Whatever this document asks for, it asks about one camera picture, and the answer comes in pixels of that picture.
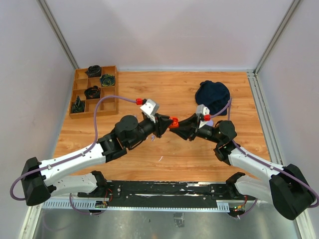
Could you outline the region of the orange earbud charging case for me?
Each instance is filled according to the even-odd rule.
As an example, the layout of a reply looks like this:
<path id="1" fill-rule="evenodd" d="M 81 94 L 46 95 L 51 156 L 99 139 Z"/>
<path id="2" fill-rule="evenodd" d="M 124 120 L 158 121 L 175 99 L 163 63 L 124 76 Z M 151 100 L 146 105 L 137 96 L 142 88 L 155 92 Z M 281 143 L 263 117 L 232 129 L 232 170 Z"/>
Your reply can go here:
<path id="1" fill-rule="evenodd" d="M 179 127 L 179 120 L 177 117 L 170 117 L 170 120 L 172 120 L 171 125 L 168 127 L 169 129 L 178 128 Z"/>

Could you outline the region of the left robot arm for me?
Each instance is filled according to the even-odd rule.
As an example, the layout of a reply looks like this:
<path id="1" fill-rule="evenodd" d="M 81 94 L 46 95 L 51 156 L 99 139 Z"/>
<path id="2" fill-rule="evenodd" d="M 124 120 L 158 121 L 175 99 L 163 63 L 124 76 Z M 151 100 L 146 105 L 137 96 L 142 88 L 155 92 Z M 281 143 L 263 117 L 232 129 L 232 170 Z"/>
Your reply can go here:
<path id="1" fill-rule="evenodd" d="M 66 179 L 74 179 L 72 173 L 118 159 L 139 146 L 150 134 L 161 137 L 172 123 L 172 118 L 160 114 L 155 114 L 154 120 L 144 117 L 142 121 L 127 115 L 110 133 L 85 148 L 54 159 L 28 159 L 21 173 L 26 205 L 39 205 L 53 195 L 59 195 L 62 189 L 71 192 Z"/>

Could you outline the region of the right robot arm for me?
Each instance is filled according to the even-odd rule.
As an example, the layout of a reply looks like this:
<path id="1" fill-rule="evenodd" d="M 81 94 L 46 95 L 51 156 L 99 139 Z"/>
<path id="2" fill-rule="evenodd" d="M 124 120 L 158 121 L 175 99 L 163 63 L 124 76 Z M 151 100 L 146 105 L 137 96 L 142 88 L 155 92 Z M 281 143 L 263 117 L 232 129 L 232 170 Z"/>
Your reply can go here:
<path id="1" fill-rule="evenodd" d="M 231 199 L 241 195 L 252 196 L 272 204 L 286 219 L 294 220 L 308 208 L 319 205 L 319 195 L 307 183 L 301 170 L 293 165 L 282 166 L 258 157 L 238 145 L 235 126 L 230 120 L 220 120 L 214 126 L 208 125 L 209 116 L 193 114 L 179 121 L 173 118 L 169 130 L 184 140 L 196 137 L 216 144 L 217 159 L 230 166 L 245 170 L 231 176 L 226 186 L 226 194 Z"/>

